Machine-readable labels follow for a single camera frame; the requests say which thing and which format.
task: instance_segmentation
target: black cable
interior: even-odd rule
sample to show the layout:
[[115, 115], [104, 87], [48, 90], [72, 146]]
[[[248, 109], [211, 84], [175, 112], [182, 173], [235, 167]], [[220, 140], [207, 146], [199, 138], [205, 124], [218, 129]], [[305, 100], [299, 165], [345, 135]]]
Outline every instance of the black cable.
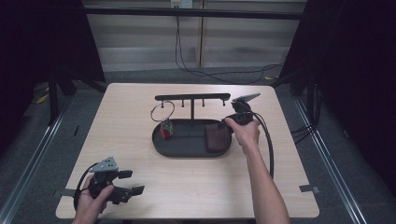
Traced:
[[244, 104], [242, 104], [238, 101], [236, 101], [236, 102], [238, 104], [240, 104], [241, 106], [243, 106], [249, 113], [251, 113], [259, 121], [260, 125], [264, 129], [265, 137], [267, 138], [267, 143], [268, 143], [268, 152], [269, 152], [269, 156], [270, 156], [270, 176], [274, 179], [274, 148], [273, 148], [271, 136], [270, 136], [270, 133], [268, 132], [267, 125], [265, 124], [264, 118], [260, 114], [254, 113], [250, 108], [248, 108]]
[[308, 133], [303, 133], [303, 134], [299, 134], [299, 135], [293, 136], [293, 138], [297, 138], [297, 137], [303, 136], [301, 139], [299, 139], [296, 142], [294, 142], [295, 145], [297, 145], [298, 143], [303, 141], [309, 134], [311, 134], [318, 127], [322, 99], [323, 99], [323, 97], [320, 94], [320, 91], [318, 90], [318, 87], [316, 87], [316, 89], [315, 89], [315, 104], [314, 104], [315, 114], [314, 114], [313, 120], [312, 120], [312, 122], [309, 125], [301, 127], [299, 129], [294, 130], [294, 131], [291, 132], [291, 133], [300, 133], [300, 132], [308, 131]]
[[[196, 76], [196, 77], [212, 77], [214, 79], [217, 79], [219, 81], [223, 81], [226, 83], [230, 83], [230, 84], [234, 84], [234, 85], [248, 85], [248, 84], [253, 84], [256, 83], [260, 80], [262, 80], [263, 77], [263, 72], [270, 70], [272, 68], [275, 68], [277, 66], [283, 66], [284, 63], [278, 63], [278, 64], [267, 64], [265, 65], [262, 69], [260, 70], [255, 70], [255, 71], [243, 71], [243, 72], [221, 72], [221, 73], [212, 73], [212, 74], [208, 74], [205, 72], [201, 72], [201, 71], [197, 71], [197, 70], [190, 70], [189, 68], [187, 68], [186, 64], [184, 63], [184, 59], [183, 59], [183, 54], [182, 54], [182, 48], [181, 48], [181, 38], [180, 38], [180, 30], [179, 30], [179, 18], [177, 17], [177, 41], [176, 41], [176, 46], [175, 46], [175, 62], [176, 65], [179, 69], [181, 69], [182, 71], [188, 72], [189, 74]], [[179, 49], [179, 54], [180, 54], [180, 59], [181, 62], [183, 64], [183, 67], [180, 66], [180, 64], [177, 62], [177, 46]], [[218, 75], [226, 75], [226, 74], [246, 74], [246, 73], [261, 73], [260, 76], [258, 78], [256, 78], [253, 81], [249, 81], [249, 82], [232, 82], [232, 81], [228, 81], [219, 77], [215, 77]]]
[[90, 169], [94, 166], [94, 165], [96, 165], [97, 163], [94, 163], [93, 165], [91, 165], [90, 167], [88, 167], [88, 169], [84, 172], [84, 174], [82, 175], [82, 177], [81, 177], [81, 179], [78, 181], [78, 184], [77, 184], [77, 188], [76, 188], [76, 191], [75, 191], [75, 195], [73, 196], [73, 204], [74, 204], [74, 207], [75, 207], [75, 210], [77, 211], [77, 206], [78, 206], [78, 199], [79, 199], [79, 195], [81, 194], [81, 192], [84, 190], [84, 189], [79, 189], [80, 187], [81, 187], [81, 184], [82, 184], [82, 181], [84, 180], [84, 177], [87, 175], [87, 173], [90, 171]]
[[287, 74], [286, 76], [280, 77], [277, 81], [271, 83], [269, 86], [272, 88], [276, 88], [284, 83], [289, 82], [292, 78], [295, 76], [299, 75], [303, 69], [299, 69], [297, 71], [291, 72], [290, 74]]

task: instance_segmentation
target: person's hand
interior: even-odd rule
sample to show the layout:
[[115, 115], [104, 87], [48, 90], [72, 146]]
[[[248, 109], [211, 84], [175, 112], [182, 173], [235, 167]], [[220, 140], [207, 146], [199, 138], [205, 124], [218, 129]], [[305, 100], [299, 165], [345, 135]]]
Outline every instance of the person's hand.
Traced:
[[114, 189], [113, 185], [109, 185], [102, 189], [99, 196], [94, 199], [91, 197], [90, 191], [86, 189], [90, 185], [93, 175], [87, 177], [84, 183], [84, 190], [81, 192], [78, 200], [78, 207], [73, 223], [95, 223], [99, 214], [106, 208], [106, 198]]
[[247, 150], [258, 149], [259, 144], [259, 121], [254, 119], [247, 125], [239, 125], [233, 119], [226, 118], [225, 122], [233, 129], [235, 132], [236, 140], [238, 140], [239, 145], [247, 154]]

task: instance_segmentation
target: forearm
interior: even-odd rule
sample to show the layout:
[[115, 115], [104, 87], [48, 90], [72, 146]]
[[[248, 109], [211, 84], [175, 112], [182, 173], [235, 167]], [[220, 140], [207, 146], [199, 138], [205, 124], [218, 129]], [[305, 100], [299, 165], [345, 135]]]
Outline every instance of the forearm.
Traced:
[[82, 214], [76, 214], [72, 224], [93, 224], [95, 221], [96, 218], [86, 218]]
[[262, 223], [290, 223], [288, 210], [257, 145], [246, 148], [256, 221]]

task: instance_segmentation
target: table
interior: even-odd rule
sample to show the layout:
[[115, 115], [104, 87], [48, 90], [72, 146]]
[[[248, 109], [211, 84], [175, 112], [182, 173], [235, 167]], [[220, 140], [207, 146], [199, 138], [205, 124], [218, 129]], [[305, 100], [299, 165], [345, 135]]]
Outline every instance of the table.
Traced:
[[[109, 203], [100, 218], [109, 219], [205, 219], [254, 218], [246, 157], [234, 134], [230, 149], [214, 159], [175, 159], [159, 154], [151, 135], [158, 124], [150, 111], [158, 104], [156, 95], [224, 93], [231, 99], [260, 92], [249, 102], [263, 116], [274, 146], [275, 182], [288, 207], [290, 217], [316, 217], [318, 205], [312, 192], [300, 191], [308, 185], [300, 157], [273, 88], [266, 86], [132, 84], [113, 83], [107, 88], [92, 123], [68, 189], [77, 186], [83, 172], [93, 163], [113, 156], [120, 170], [133, 170], [131, 178], [116, 179], [122, 188], [145, 185], [142, 195], [128, 203]], [[189, 119], [190, 102], [174, 101], [171, 119]], [[195, 102], [196, 119], [218, 119], [234, 113], [231, 100]], [[166, 116], [171, 107], [156, 109], [154, 116]], [[269, 167], [268, 145], [262, 132], [260, 148]], [[71, 197], [62, 197], [56, 210], [59, 218], [73, 218]]]

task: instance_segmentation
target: white wall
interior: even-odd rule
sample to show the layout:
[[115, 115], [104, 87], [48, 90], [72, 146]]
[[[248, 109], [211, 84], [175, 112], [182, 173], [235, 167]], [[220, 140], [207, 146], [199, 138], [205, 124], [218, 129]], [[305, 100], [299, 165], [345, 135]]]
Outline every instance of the white wall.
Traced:
[[[86, 6], [170, 7], [170, 0], [83, 2]], [[224, 10], [302, 12], [304, 6], [304, 0], [193, 0], [194, 8]], [[88, 18], [105, 71], [177, 67], [175, 17], [89, 15]], [[297, 21], [205, 18], [202, 22], [201, 18], [180, 18], [183, 59], [188, 67], [281, 63], [297, 25]]]

